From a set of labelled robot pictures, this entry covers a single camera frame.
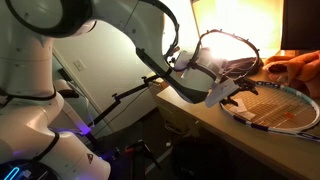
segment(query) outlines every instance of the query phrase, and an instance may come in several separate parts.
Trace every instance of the racket strings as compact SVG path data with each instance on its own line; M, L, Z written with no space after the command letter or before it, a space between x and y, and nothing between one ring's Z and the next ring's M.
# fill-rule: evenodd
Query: racket strings
M274 88L257 86L259 95L241 92L247 110L255 116L247 119L254 124L273 128L300 128L310 124L316 117L314 108L294 94Z

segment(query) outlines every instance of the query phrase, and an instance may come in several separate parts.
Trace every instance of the white wall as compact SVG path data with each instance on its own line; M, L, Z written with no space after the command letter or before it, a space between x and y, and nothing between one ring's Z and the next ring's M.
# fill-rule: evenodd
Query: white wall
M175 13L181 25L180 47L195 47L198 34L190 2L166 1L163 0ZM112 94L120 94L141 85L141 77L151 72L136 56L131 40L104 22L98 22L88 34L55 40L54 54L98 112L102 112L114 102ZM85 70L76 69L73 64L76 60L83 62ZM110 113L105 121L120 113L140 92L123 99L121 105ZM131 125L155 107L149 91L145 91L111 123L111 128L119 130Z

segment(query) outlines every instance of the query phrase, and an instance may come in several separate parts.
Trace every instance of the floor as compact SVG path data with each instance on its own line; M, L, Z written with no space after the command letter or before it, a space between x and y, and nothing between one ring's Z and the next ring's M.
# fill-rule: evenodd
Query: floor
M178 174L174 171L172 166L173 155L170 153L172 146L169 144L177 144L183 139L186 139L186 135L173 133L166 128L164 128L164 120L161 117L159 111L154 110L145 118L141 119L143 127L143 139L148 145L148 147L153 151L155 158L159 160L161 169L157 168L151 160L146 160L147 165L147 180L184 180L189 179L190 176L181 176L181 172ZM257 160L251 158L244 152L238 150L231 144L217 138L214 134L206 131L205 129L200 129L200 139L217 145L223 145L226 149L229 160L227 163L227 174L228 176L224 178L214 178L214 179L286 179L276 171L266 167Z

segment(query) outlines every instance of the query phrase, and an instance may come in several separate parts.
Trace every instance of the desk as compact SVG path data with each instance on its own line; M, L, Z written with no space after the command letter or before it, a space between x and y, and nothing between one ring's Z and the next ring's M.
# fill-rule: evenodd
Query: desk
M264 77L260 72L252 79ZM157 98L179 108L202 127L289 179L320 178L320 143L246 127L229 117L219 105L208 108L204 103L190 104L171 87L158 93Z

